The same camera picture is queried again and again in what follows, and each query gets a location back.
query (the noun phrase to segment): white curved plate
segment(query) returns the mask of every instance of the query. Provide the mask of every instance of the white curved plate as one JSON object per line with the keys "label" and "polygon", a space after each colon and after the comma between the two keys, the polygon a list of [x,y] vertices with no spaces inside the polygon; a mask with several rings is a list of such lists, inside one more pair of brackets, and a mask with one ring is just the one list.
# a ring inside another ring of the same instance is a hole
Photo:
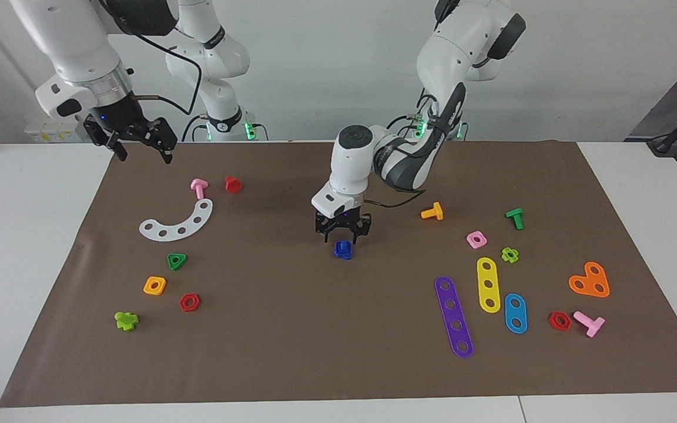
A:
{"label": "white curved plate", "polygon": [[140,233],[142,233],[145,238],[148,238],[151,241],[158,241],[159,243],[171,243],[171,241],[185,239],[200,230],[200,228],[205,225],[205,222],[207,222],[212,212],[213,202],[204,198],[195,203],[193,214],[191,214],[184,222],[167,226],[159,224],[156,219],[148,219],[140,224]]}

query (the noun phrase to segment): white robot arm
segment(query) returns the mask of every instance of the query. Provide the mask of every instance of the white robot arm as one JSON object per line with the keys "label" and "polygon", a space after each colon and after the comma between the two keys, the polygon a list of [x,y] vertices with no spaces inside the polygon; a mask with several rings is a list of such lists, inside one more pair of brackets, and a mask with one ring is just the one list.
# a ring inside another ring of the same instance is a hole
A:
{"label": "white robot arm", "polygon": [[[56,70],[56,75],[35,91],[49,116],[66,118],[89,110],[91,115],[83,126],[94,144],[105,145],[124,160],[126,151],[119,140],[140,141],[161,152],[163,160],[171,163],[177,138],[164,118],[145,118],[132,92],[128,70],[108,43],[107,33],[118,32],[121,27],[135,34],[166,35],[177,22],[176,0],[10,0],[10,3]],[[112,18],[116,17],[109,16],[106,10],[109,7],[121,13],[121,26],[112,24]]]}
{"label": "white robot arm", "polygon": [[[205,104],[212,139],[229,141],[252,137],[244,123],[252,122],[254,116],[239,105],[234,89],[223,81],[223,78],[244,75],[250,69],[247,50],[226,34],[210,0],[179,0],[177,29],[195,40],[181,43],[175,53],[194,60],[202,69],[199,95]],[[166,67],[175,77],[196,86],[197,70],[185,61],[167,54]]]}
{"label": "white robot arm", "polygon": [[465,80],[491,80],[521,36],[526,24],[510,0],[441,0],[448,6],[440,25],[417,57],[417,74],[435,101],[422,139],[412,144],[383,126],[349,126],[336,139],[331,176],[312,198],[315,229],[328,239],[335,228],[367,235],[368,214],[360,214],[368,177],[375,172],[395,190],[419,193],[435,156],[460,121],[467,94]]}

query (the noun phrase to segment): purple strip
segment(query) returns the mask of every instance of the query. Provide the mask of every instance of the purple strip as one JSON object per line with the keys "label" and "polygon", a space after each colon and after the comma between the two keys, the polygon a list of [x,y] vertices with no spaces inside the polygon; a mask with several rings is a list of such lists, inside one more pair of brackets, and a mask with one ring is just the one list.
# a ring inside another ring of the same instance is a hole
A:
{"label": "purple strip", "polygon": [[460,358],[468,358],[475,352],[475,346],[467,328],[467,321],[464,319],[454,281],[448,276],[435,279],[435,292],[438,294],[448,340],[451,341],[451,350]]}

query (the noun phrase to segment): red nut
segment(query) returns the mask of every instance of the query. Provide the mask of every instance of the red nut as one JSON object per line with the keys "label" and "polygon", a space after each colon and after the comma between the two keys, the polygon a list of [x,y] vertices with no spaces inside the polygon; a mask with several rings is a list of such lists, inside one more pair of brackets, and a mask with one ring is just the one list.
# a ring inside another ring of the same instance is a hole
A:
{"label": "red nut", "polygon": [[200,306],[200,297],[198,297],[198,294],[185,294],[182,299],[179,300],[179,306],[185,313],[188,311],[195,311]]}
{"label": "red nut", "polygon": [[239,179],[233,176],[224,177],[223,185],[229,193],[236,194],[242,190],[242,182],[239,182]]}
{"label": "red nut", "polygon": [[571,319],[562,311],[553,311],[553,313],[550,313],[548,321],[550,321],[550,325],[553,326],[553,329],[556,330],[569,330],[571,327]]}

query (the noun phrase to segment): white wall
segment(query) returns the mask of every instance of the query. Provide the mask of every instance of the white wall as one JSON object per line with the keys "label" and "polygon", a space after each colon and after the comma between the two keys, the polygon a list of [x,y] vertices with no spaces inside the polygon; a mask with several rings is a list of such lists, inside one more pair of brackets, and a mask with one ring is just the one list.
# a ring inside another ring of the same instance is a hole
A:
{"label": "white wall", "polygon": [[[348,124],[413,112],[416,58],[435,3],[215,0],[222,24],[252,56],[250,72],[232,84],[275,139],[330,139]],[[468,84],[470,139],[621,141],[677,81],[677,0],[513,3],[527,31],[497,80]],[[53,72],[6,0],[0,40],[30,80]],[[167,74],[161,52],[123,35],[110,40],[137,71],[136,93],[188,104],[191,89]],[[187,121],[167,105],[144,104],[149,118],[163,115],[177,131]]]}

